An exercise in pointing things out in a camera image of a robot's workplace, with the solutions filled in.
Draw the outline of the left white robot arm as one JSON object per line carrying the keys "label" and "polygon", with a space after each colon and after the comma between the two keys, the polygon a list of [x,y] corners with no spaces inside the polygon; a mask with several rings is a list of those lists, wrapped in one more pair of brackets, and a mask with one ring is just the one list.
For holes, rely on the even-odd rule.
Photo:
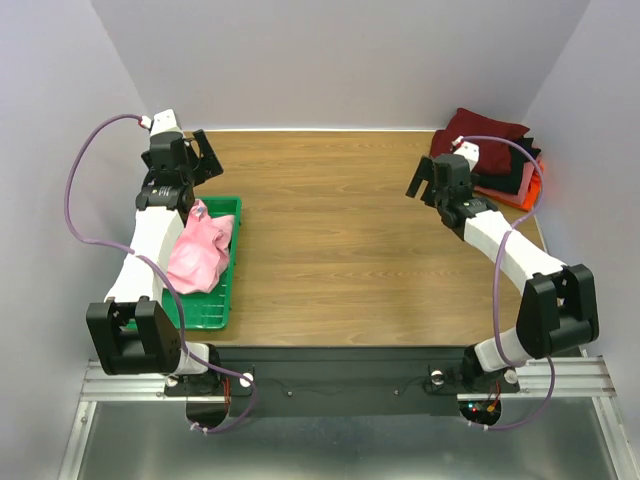
{"label": "left white robot arm", "polygon": [[121,271],[106,298],[89,305],[88,329],[108,375],[158,373],[170,385],[188,382],[215,392],[223,371],[215,350],[187,342],[162,306],[173,247],[194,205],[195,186],[223,168],[206,134],[186,138],[177,127],[156,131],[142,158],[148,168],[136,197],[135,229]]}

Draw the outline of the folded orange t shirt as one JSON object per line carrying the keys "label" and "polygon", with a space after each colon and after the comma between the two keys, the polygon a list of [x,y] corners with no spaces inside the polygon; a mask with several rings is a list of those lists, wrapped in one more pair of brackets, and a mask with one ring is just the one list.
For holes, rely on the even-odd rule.
{"label": "folded orange t shirt", "polygon": [[[530,163],[534,167],[534,165],[530,161],[525,162],[524,166],[527,163]],[[529,185],[529,191],[528,191],[528,194],[527,194],[527,196],[525,198],[525,201],[523,202],[523,204],[521,206],[519,206],[519,207],[516,206],[520,210],[526,211],[526,212],[530,211],[534,207],[534,205],[535,205],[535,203],[536,203],[536,201],[538,199],[538,196],[540,194],[541,188],[542,188],[541,175],[539,174],[539,172],[536,170],[535,167],[534,167],[534,169],[535,169],[535,173],[534,173],[534,176],[532,177],[531,183]]]}

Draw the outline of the right control board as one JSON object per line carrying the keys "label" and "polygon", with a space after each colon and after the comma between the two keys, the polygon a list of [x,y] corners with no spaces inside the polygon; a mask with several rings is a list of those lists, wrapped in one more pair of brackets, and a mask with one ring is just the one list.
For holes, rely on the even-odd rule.
{"label": "right control board", "polygon": [[502,412],[500,400],[462,400],[458,406],[466,420],[488,426],[495,425]]}

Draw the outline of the folded salmon pink t shirt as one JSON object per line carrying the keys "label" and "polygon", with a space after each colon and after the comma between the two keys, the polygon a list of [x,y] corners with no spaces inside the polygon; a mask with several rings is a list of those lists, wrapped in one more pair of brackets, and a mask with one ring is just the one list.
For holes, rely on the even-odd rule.
{"label": "folded salmon pink t shirt", "polygon": [[529,191],[529,185],[531,183],[532,177],[534,176],[534,173],[535,173],[534,167],[530,163],[527,163],[524,166],[522,180],[516,194],[509,194],[499,190],[483,188],[479,186],[475,187],[475,191],[488,195],[489,197],[497,199],[499,201],[503,201],[509,204],[514,204],[517,207],[519,207],[525,201],[525,198]]}

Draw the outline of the folded maroon t shirt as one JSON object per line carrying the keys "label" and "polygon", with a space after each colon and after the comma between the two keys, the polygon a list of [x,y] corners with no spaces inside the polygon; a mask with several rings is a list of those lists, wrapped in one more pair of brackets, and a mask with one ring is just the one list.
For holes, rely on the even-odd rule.
{"label": "folded maroon t shirt", "polygon": [[[528,132],[529,128],[524,125],[494,120],[458,108],[446,128],[434,134],[430,156],[450,153],[453,142],[459,137],[491,136],[515,141]],[[479,147],[479,160],[474,168],[476,173],[506,175],[511,172],[511,154],[506,144],[486,140],[472,140],[472,143]]]}

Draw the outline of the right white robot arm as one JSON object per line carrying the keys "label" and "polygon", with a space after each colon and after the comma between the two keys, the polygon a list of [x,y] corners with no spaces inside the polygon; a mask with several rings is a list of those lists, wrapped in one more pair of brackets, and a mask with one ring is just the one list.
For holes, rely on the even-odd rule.
{"label": "right white robot arm", "polygon": [[482,390],[508,368],[595,341],[600,333],[593,273],[538,248],[491,201],[474,195],[469,160],[458,154],[421,157],[406,194],[437,210],[444,226],[494,264],[515,285],[521,303],[514,327],[465,349],[457,372],[434,369],[434,390]]}

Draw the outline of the green plastic tray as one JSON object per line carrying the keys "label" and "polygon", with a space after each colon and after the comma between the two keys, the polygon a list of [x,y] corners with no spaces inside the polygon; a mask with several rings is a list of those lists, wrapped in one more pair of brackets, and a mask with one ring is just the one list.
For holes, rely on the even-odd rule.
{"label": "green plastic tray", "polygon": [[[220,330],[226,327],[231,310],[233,270],[241,223],[242,201],[238,197],[200,197],[211,217],[234,215],[230,243],[230,264],[211,293],[180,294],[188,330]],[[179,324],[176,303],[163,280],[141,260],[146,257],[167,277],[170,256],[187,219],[164,207],[148,207],[135,214],[135,229],[122,269],[106,297],[117,302],[135,302],[141,296],[159,300],[175,325]]]}

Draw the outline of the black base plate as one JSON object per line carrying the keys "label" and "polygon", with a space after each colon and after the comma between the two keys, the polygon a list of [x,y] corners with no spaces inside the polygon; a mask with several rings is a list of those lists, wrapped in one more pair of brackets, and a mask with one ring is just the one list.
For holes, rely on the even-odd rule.
{"label": "black base plate", "polygon": [[227,370],[252,375],[254,417],[456,416],[459,396],[516,393],[498,370],[469,366],[464,347],[218,348]]}

